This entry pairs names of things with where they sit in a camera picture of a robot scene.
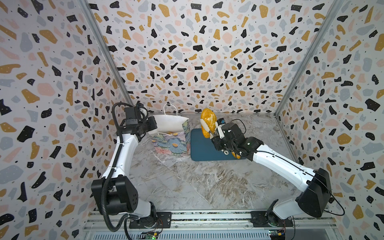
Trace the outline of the large seeded oval loaf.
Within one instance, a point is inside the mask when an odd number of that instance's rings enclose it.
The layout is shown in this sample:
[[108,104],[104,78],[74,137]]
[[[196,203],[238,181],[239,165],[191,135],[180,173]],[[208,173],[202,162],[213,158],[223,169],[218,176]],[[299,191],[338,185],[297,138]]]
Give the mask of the large seeded oval loaf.
[[206,139],[211,139],[214,137],[216,130],[216,121],[217,116],[210,109],[204,109],[201,113],[200,123],[202,128],[203,136]]

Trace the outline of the floral paper gift bag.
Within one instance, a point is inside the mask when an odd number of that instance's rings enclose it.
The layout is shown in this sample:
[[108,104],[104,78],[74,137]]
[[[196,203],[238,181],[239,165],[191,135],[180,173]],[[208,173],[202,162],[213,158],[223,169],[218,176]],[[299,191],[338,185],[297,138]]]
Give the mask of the floral paper gift bag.
[[189,155],[191,149],[190,119],[180,116],[178,113],[175,115],[166,114],[167,106],[176,108],[172,104],[165,104],[163,106],[164,113],[153,116],[157,128],[148,132],[155,151],[164,155]]

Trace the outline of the striped croissant roll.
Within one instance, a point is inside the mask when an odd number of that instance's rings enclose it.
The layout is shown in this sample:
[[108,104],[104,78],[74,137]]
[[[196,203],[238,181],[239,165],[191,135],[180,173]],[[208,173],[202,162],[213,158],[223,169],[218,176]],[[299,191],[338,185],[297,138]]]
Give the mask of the striped croissant roll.
[[236,153],[232,152],[232,155],[234,156],[234,158],[236,159],[241,159],[242,157],[240,155],[237,155]]

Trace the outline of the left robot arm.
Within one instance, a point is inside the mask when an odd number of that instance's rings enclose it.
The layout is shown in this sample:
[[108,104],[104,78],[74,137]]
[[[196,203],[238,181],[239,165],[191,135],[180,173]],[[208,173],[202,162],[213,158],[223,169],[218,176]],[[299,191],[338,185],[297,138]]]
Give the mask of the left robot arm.
[[157,128],[154,117],[137,125],[117,125],[117,145],[106,172],[91,185],[99,212],[108,229],[116,232],[125,220],[137,221],[144,228],[157,223],[153,203],[140,199],[129,180],[135,149],[143,136]]

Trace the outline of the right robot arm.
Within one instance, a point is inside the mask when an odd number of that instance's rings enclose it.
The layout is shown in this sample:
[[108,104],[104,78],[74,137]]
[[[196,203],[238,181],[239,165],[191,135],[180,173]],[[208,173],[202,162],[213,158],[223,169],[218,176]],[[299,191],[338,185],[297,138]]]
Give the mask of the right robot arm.
[[298,192],[287,199],[275,200],[258,218],[258,222],[277,227],[279,222],[295,215],[307,214],[320,218],[332,196],[330,177],[327,171],[313,170],[277,153],[255,137],[245,137],[237,124],[226,123],[224,119],[215,122],[210,128],[201,123],[214,147],[225,154],[246,158],[263,165],[293,184]]

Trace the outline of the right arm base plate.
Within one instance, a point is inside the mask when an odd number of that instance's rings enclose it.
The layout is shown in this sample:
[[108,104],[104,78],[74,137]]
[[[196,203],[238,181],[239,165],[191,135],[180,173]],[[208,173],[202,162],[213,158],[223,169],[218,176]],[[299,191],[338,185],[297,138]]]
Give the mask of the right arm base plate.
[[283,228],[294,226],[292,220],[281,220],[273,212],[268,213],[267,211],[251,211],[251,223],[254,228]]

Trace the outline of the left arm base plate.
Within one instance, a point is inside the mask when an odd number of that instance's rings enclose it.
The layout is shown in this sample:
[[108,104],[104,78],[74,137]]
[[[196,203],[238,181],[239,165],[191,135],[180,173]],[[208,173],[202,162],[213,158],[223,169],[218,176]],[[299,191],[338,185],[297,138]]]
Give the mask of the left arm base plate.
[[171,227],[172,212],[156,212],[149,217],[130,222],[130,229],[169,229]]

